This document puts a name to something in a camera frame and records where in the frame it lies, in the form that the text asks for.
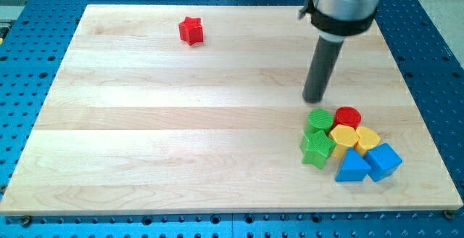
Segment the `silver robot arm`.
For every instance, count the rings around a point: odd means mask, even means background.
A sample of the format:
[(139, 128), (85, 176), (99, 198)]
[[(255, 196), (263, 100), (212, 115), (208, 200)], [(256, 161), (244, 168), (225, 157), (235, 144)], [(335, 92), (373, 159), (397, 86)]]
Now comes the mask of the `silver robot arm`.
[(305, 0), (298, 18), (310, 16), (319, 36), (340, 44), (348, 36), (367, 31), (377, 13), (380, 0)]

